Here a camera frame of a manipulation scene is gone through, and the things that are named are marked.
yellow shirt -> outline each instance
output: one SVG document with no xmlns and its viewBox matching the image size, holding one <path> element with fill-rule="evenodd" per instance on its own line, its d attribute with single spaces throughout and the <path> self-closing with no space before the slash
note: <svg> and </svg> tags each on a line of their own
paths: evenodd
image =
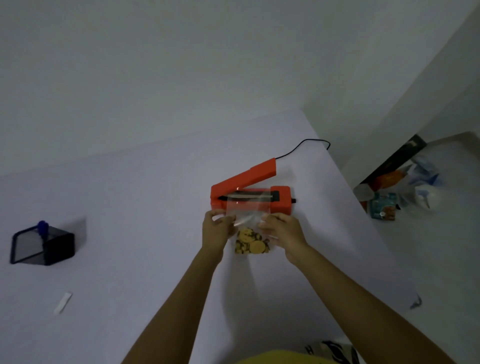
<svg viewBox="0 0 480 364">
<path fill-rule="evenodd" d="M 237 364 L 335 364 L 318 356 L 299 354 L 286 350 L 272 350 L 239 361 Z"/>
</svg>

orange item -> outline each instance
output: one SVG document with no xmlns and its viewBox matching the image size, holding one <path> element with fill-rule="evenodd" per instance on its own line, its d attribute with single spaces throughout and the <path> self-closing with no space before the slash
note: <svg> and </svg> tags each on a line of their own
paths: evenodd
<svg viewBox="0 0 480 364">
<path fill-rule="evenodd" d="M 237 174 L 223 182 L 214 184 L 210 193 L 210 205 L 212 209 L 227 209 L 228 199 L 240 201 L 238 206 L 245 210 L 264 210 L 286 215 L 292 213 L 292 198 L 290 187 L 272 186 L 270 188 L 246 188 L 254 183 L 261 182 L 276 175 L 275 158 L 260 163 L 249 170 Z"/>
<path fill-rule="evenodd" d="M 383 174 L 375 178 L 368 185 L 375 192 L 383 188 L 388 188 L 396 185 L 400 180 L 405 177 L 405 173 L 400 170 L 395 170 L 393 172 Z"/>
</svg>

black power cord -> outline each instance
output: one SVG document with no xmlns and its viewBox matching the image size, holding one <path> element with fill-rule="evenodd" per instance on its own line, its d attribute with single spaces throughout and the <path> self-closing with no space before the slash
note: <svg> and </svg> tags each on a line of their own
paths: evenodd
<svg viewBox="0 0 480 364">
<path fill-rule="evenodd" d="M 295 149 L 297 149 L 303 142 L 306 142 L 307 140 L 315 140 L 317 142 L 326 142 L 328 143 L 328 147 L 327 147 L 327 150 L 330 148 L 330 145 L 332 145 L 328 140 L 325 140 L 325 139 L 303 139 L 300 144 L 298 144 L 295 148 L 293 148 L 293 150 L 291 152 L 288 152 L 287 154 L 284 154 L 282 156 L 279 156 L 275 159 L 280 159 L 280 158 L 283 158 L 283 157 L 286 157 L 287 155 L 289 155 L 290 153 L 292 153 L 293 151 L 295 151 Z"/>
</svg>

forearm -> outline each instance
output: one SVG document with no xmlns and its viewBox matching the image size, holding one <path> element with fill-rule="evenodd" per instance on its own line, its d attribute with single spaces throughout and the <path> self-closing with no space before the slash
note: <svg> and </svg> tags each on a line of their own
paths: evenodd
<svg viewBox="0 0 480 364">
<path fill-rule="evenodd" d="M 200 250 L 123 364 L 188 363 L 218 257 Z"/>
<path fill-rule="evenodd" d="M 316 250 L 300 246 L 295 255 L 297 267 L 367 363 L 452 363 L 408 321 Z"/>
</svg>

floor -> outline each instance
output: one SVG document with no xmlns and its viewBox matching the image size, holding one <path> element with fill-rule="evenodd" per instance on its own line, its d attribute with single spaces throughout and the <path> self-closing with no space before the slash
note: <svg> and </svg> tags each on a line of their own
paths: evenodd
<svg viewBox="0 0 480 364">
<path fill-rule="evenodd" d="M 374 221 L 423 301 L 405 317 L 458 364 L 480 362 L 480 147 L 467 139 L 423 152 L 441 172 L 438 211 Z"/>
</svg>

